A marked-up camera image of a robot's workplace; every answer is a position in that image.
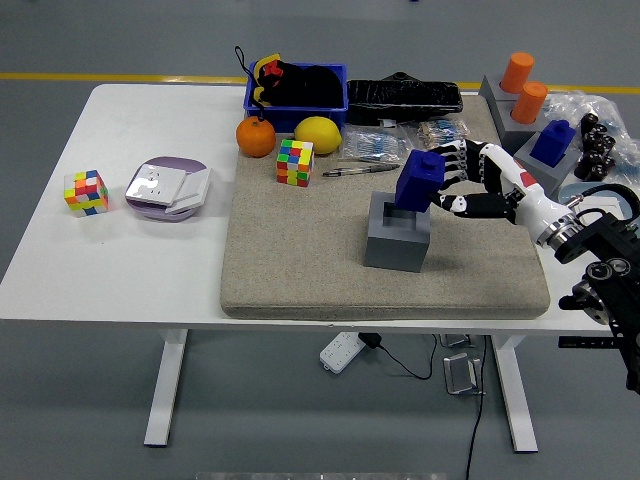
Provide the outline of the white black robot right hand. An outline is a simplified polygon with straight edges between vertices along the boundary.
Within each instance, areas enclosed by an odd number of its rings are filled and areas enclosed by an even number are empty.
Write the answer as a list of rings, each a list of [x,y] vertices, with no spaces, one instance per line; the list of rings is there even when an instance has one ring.
[[[445,180],[427,198],[462,218],[505,218],[523,226],[533,242],[545,245],[563,228],[577,224],[573,212],[549,199],[537,180],[501,146],[457,140],[432,150],[444,157]],[[447,194],[454,184],[471,181],[483,193]]]

